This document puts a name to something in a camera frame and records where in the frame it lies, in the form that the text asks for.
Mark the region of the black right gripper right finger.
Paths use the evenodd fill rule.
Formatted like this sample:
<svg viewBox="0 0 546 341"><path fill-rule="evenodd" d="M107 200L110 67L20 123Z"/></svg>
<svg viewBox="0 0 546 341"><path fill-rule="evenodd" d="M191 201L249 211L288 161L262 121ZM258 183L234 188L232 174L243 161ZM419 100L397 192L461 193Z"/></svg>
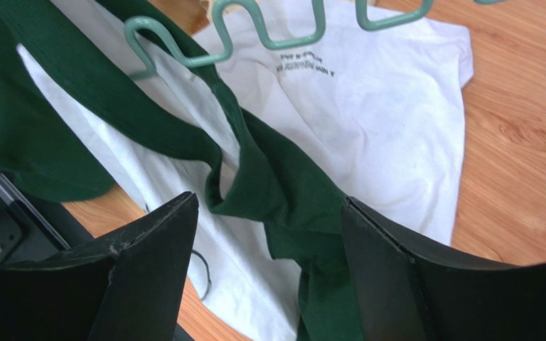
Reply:
<svg viewBox="0 0 546 341"><path fill-rule="evenodd" d="M546 263L459 251L353 197L341 226L366 340L546 340Z"/></svg>

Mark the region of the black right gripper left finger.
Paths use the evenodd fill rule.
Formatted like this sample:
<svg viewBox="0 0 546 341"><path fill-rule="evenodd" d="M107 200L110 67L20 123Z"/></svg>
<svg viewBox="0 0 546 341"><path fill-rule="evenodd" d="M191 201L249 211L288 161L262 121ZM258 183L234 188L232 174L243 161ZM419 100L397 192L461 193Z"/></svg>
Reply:
<svg viewBox="0 0 546 341"><path fill-rule="evenodd" d="M184 192L72 249L0 266L0 340L175 340L198 207Z"/></svg>

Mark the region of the green and white t-shirt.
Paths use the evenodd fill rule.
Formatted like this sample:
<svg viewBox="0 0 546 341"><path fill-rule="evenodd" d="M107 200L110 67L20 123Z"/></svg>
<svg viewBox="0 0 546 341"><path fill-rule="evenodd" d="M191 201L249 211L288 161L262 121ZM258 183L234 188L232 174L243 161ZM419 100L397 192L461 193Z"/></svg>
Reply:
<svg viewBox="0 0 546 341"><path fill-rule="evenodd" d="M369 33L353 11L328 2L323 40L285 51L236 11L232 57L193 69L144 31L156 74L132 80L126 20L157 20L188 57L218 46L213 27L189 36L148 1L0 1L0 171L54 202L194 192L207 265L188 275L212 313L253 340L362 340L341 203L450 243L473 53L464 26Z"/></svg>

